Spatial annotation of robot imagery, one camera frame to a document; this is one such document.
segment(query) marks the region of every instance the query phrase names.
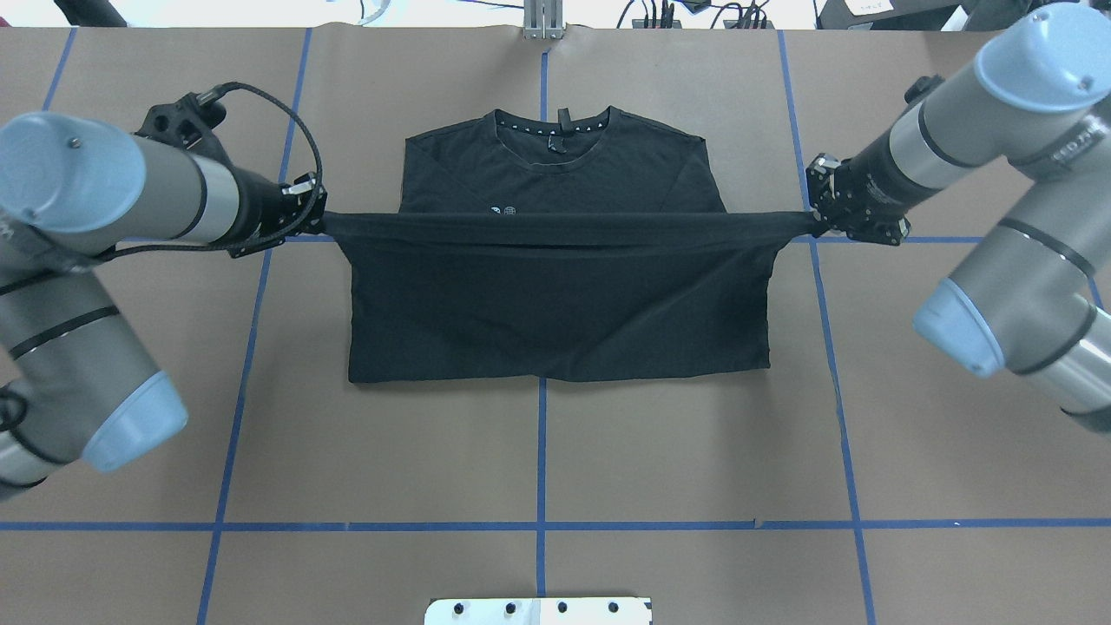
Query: label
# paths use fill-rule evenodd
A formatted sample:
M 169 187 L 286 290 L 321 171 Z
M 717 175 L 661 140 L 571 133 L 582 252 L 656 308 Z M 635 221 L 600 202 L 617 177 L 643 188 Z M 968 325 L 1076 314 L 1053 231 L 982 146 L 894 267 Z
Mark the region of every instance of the label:
M 844 0 L 844 6 L 849 8 L 850 13 L 858 18 L 895 10 L 891 6 L 891 0 Z

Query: table surface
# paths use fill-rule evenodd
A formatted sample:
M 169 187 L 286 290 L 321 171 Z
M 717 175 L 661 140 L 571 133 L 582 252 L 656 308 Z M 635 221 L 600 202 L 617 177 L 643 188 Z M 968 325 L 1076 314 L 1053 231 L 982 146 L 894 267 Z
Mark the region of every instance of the table surface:
M 614 104 L 705 137 L 730 210 L 802 210 L 802 162 L 854 153 L 917 77 L 983 41 L 2 29 L 0 119 L 134 129 L 153 103 L 242 80 L 297 104 L 332 210 L 392 212 L 406 137 Z M 280 112 L 226 104 L 238 164 L 309 169 Z M 116 474 L 79 463 L 0 507 L 0 621 L 417 624 L 438 597 L 621 594 L 652 597 L 659 623 L 1103 623 L 1111 445 L 911 330 L 1027 185 L 991 164 L 915 208 L 900 248 L 789 243 L 771 370 L 692 380 L 353 386 L 350 270 L 327 238 L 108 263 L 191 421 Z

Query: black cable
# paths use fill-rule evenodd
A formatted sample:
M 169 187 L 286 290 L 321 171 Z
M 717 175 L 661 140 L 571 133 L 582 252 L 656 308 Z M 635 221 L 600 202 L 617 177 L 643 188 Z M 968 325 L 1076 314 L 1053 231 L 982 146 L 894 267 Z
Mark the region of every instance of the black cable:
M 251 84 L 247 84 L 243 82 L 233 81 L 233 82 L 224 82 L 223 84 L 218 84 L 212 88 L 212 92 L 217 94 L 217 99 L 222 98 L 223 95 L 230 93 L 231 91 L 250 91 L 251 93 L 254 93 L 256 95 L 269 101 L 270 103 L 281 109 L 282 112 L 284 112 L 287 115 L 289 115 L 289 118 L 293 120 L 293 123 L 297 123 L 297 127 L 300 128 L 301 132 L 304 134 L 306 141 L 309 142 L 309 149 L 312 150 L 312 159 L 316 162 L 317 182 L 312 187 L 312 192 L 309 193 L 309 200 L 304 202 L 304 208 L 301 209 L 301 212 L 297 215 L 296 219 L 286 224 L 286 226 L 283 226 L 281 230 L 278 230 L 272 234 L 267 234 L 266 236 L 247 238 L 241 241 L 236 241 L 231 243 L 221 243 L 221 244 L 211 244 L 211 243 L 201 245 L 171 244 L 171 243 L 142 244 L 124 249 L 106 251 L 97 256 L 99 260 L 107 262 L 109 260 L 120 258 L 121 255 L 130 255 L 132 253 L 139 253 L 141 251 L 227 251 L 229 249 L 241 249 L 248 245 L 251 246 L 262 245 L 279 240 L 288 235 L 289 233 L 293 232 L 309 216 L 309 214 L 312 212 L 312 208 L 317 204 L 317 200 L 320 199 L 320 193 L 323 191 L 324 188 L 323 187 L 324 163 L 321 161 L 320 148 L 317 147 L 317 141 L 316 139 L 312 138 L 312 132 L 309 132 L 309 128 L 304 124 L 303 121 L 301 121 L 301 118 L 300 115 L 297 114 L 297 111 L 287 107 L 281 100 L 274 98 L 273 95 L 267 93 L 266 91 L 259 89 L 258 87 L 253 87 Z
M 749 3 L 748 9 L 744 11 L 744 16 L 733 24 L 734 29 L 749 29 L 759 30 L 763 28 L 761 21 L 767 23 L 768 13 L 764 12 L 763 8 L 771 2 L 771 0 L 764 0 L 762 4 L 757 4 L 757 0 L 752 0 Z
M 0 389 L 0 432 L 14 429 L 26 416 L 27 399 L 8 387 Z
M 459 2 L 470 2 L 471 4 L 486 4 L 488 7 L 500 7 L 502 9 L 521 9 L 521 10 L 524 10 L 524 7 L 521 7 L 519 4 L 503 4 L 501 2 L 487 2 L 486 0 L 458 0 L 458 1 Z
M 725 9 L 729 8 L 737 9 L 737 21 L 741 20 L 741 16 L 744 12 L 744 7 L 741 7 L 740 2 L 725 2 L 724 6 L 718 7 L 718 14 L 713 16 L 713 21 L 710 22 L 711 30 L 713 30 L 713 27 L 718 26 L 718 18 L 721 17 L 721 13 L 725 12 Z
M 630 8 L 631 8 L 631 7 L 633 6 L 633 2 L 635 2 L 635 1 L 637 1 L 637 0 L 629 0 L 629 3 L 628 3 L 628 4 L 625 4 L 625 8 L 624 8 L 624 10 L 622 10 L 622 11 L 621 11 L 621 17 L 620 17 L 620 18 L 618 18 L 618 26 L 615 26 L 615 27 L 613 27 L 613 28 L 621 28 L 621 22 L 623 22 L 623 21 L 624 21 L 624 17 L 625 17 L 625 13 L 628 13 L 628 12 L 629 12 L 629 9 L 630 9 Z

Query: black t-shirt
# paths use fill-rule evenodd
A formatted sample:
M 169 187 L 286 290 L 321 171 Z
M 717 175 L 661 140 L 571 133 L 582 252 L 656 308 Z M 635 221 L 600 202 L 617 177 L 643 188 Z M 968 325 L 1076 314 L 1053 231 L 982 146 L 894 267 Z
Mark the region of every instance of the black t-shirt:
M 701 137 L 615 107 L 572 124 L 496 110 L 410 138 L 399 212 L 725 212 Z
M 352 265 L 351 382 L 770 365 L 775 254 L 820 224 L 725 212 L 699 137 L 613 107 L 574 123 L 562 145 L 502 111 L 414 137 L 398 214 L 326 213 Z

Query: metal bracket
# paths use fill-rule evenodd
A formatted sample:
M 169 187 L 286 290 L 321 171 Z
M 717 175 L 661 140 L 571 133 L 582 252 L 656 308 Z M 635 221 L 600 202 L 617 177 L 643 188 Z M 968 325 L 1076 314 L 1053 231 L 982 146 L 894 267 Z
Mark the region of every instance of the metal bracket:
M 524 0 L 526 39 L 563 39 L 563 0 Z
M 439 599 L 424 625 L 651 625 L 652 599 L 643 597 L 546 597 Z

